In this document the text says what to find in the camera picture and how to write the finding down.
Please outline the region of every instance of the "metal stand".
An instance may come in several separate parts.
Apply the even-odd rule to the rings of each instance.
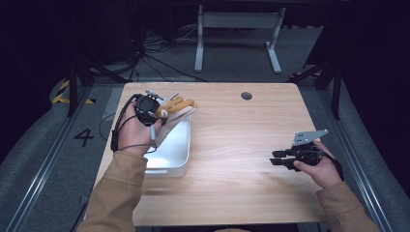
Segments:
[[[71,117],[73,115],[78,105],[76,78],[78,77],[84,86],[92,86],[95,82],[94,76],[89,70],[90,68],[94,68],[119,83],[131,82],[131,80],[126,80],[103,66],[97,65],[81,56],[75,55],[69,68],[70,109],[67,117]]]
[[[337,120],[340,119],[338,116],[338,106],[340,100],[340,88],[342,80],[342,68],[340,61],[329,61],[322,63],[320,65],[314,66],[309,70],[296,74],[295,77],[289,79],[288,83],[298,83],[299,81],[311,76],[314,73],[322,71],[319,78],[314,83],[314,87],[317,90],[326,90],[332,79],[334,80],[334,88],[332,94],[332,111]]]
[[[202,71],[202,61],[204,54],[203,28],[260,28],[274,29],[274,33],[269,42],[266,42],[269,58],[275,73],[281,73],[278,57],[275,54],[275,44],[278,33],[284,18],[285,8],[281,8],[278,13],[220,13],[203,12],[202,5],[198,12],[198,46],[196,48],[196,58],[194,70],[198,73]]]

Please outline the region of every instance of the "metal rail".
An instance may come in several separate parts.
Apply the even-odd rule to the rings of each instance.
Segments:
[[[78,106],[76,111],[73,112],[72,117],[66,118],[62,128],[60,129],[53,145],[51,146],[50,151],[48,152],[47,156],[45,157],[42,166],[40,167],[39,171],[33,178],[29,189],[27,190],[26,194],[24,195],[23,199],[21,200],[20,205],[18,206],[12,220],[9,222],[9,225],[6,231],[20,231],[25,220],[28,218],[30,211],[33,209],[34,204],[37,201],[40,193],[43,190],[43,187],[52,171],[52,168],[55,162],[58,160],[60,155],[60,150],[62,144],[67,137],[67,134],[70,131],[73,123],[75,122],[76,117],[83,105],[83,103],[87,100],[88,95],[91,92],[91,87],[84,87],[81,90],[79,96],[79,102],[81,104]]]
[[[319,99],[325,105],[326,113],[335,126],[340,142],[347,154],[347,163],[352,170],[353,176],[359,186],[359,190],[366,202],[367,208],[373,218],[373,221],[377,224],[380,231],[392,231],[393,229],[387,220],[387,217],[381,208],[379,201],[377,200],[374,189],[368,180],[365,171],[363,170],[357,155],[347,137],[347,134],[340,121],[336,120],[331,107],[331,100],[325,91],[317,91]]]

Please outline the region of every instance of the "beige shirt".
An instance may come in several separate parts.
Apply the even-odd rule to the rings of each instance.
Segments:
[[[141,198],[147,159],[116,152],[91,194],[86,219],[77,231],[135,231],[133,209]],[[357,197],[345,183],[317,192],[332,232],[378,231]]]

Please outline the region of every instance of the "wrist-mounted device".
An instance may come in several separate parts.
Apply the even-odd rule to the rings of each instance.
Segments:
[[[124,124],[128,122],[129,119],[131,119],[126,119],[124,121],[124,124],[120,125],[121,119],[123,118],[124,113],[126,112],[131,102],[135,102],[135,116],[133,117],[138,118],[139,122],[141,122],[145,127],[151,127],[159,120],[159,118],[157,118],[155,115],[155,112],[160,107],[160,103],[157,101],[157,99],[163,100],[163,98],[161,98],[151,90],[146,90],[145,93],[147,93],[146,96],[141,94],[132,95],[132,97],[130,97],[130,99],[125,103],[124,107],[122,108],[120,115],[118,116],[117,122],[115,124],[115,128],[112,131],[110,147],[113,152],[118,151],[118,138],[121,128]],[[166,119],[161,119],[161,123],[162,125],[164,125],[166,123]]]
[[[340,176],[341,180],[343,180],[341,164],[325,151],[318,149],[313,143],[314,139],[319,138],[327,133],[327,130],[297,132],[295,134],[295,138],[293,139],[292,147],[284,151],[274,151],[272,155],[274,155],[275,158],[271,159],[271,163],[273,165],[283,165],[289,170],[295,170],[299,172],[301,170],[293,165],[293,162],[295,160],[299,160],[308,165],[315,166],[317,163],[319,163],[319,161],[322,160],[323,157],[327,157],[332,161],[338,172],[338,175]]]

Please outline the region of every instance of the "printed number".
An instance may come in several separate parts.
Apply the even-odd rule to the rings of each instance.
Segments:
[[[75,139],[84,139],[84,141],[82,142],[82,147],[85,147],[85,145],[87,145],[87,140],[88,139],[94,138],[94,136],[90,136],[90,132],[91,132],[91,130],[86,129],[83,132],[81,132],[81,133],[79,133],[78,135],[75,136]]]

